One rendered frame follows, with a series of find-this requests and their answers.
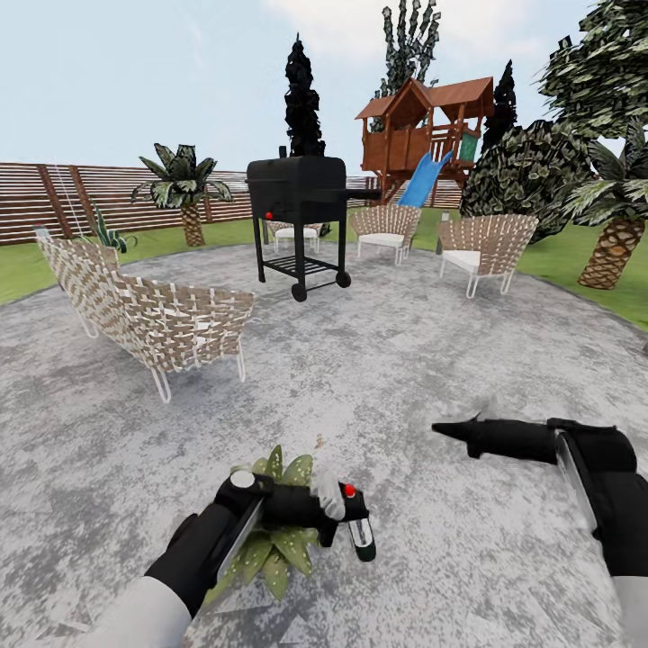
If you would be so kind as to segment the insectifuge atomizer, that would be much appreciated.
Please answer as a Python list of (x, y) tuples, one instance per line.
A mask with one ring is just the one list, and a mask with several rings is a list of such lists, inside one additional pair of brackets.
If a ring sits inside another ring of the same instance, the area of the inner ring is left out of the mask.
[[(349, 483), (347, 486), (344, 486), (343, 493), (343, 503), (346, 506), (356, 509), (366, 509), (363, 494), (354, 485)], [(371, 563), (377, 555), (377, 549), (375, 548), (374, 534), (370, 526), (370, 520), (368, 517), (365, 517), (364, 519), (350, 521), (348, 522), (348, 526), (355, 544), (357, 557), (363, 563)]]

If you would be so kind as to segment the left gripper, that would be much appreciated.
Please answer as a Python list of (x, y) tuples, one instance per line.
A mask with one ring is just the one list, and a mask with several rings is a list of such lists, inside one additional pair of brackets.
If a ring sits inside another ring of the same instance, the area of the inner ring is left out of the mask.
[[(288, 515), (284, 523), (289, 527), (318, 529), (321, 547), (331, 547), (339, 520), (325, 514), (318, 496), (310, 495), (309, 486), (289, 484)], [(370, 510), (345, 506), (344, 520), (347, 522), (368, 518)], [(282, 525), (284, 525), (282, 523)]]

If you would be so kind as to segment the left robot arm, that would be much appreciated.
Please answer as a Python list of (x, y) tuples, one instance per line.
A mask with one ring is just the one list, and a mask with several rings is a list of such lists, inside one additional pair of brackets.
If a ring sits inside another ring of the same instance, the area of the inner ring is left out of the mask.
[(183, 521), (166, 553), (79, 648), (179, 648), (207, 592), (227, 574), (259, 517), (264, 525), (318, 529), (321, 547), (331, 547), (340, 520), (369, 513), (343, 503), (338, 478), (325, 465), (308, 486), (232, 471), (214, 501)]

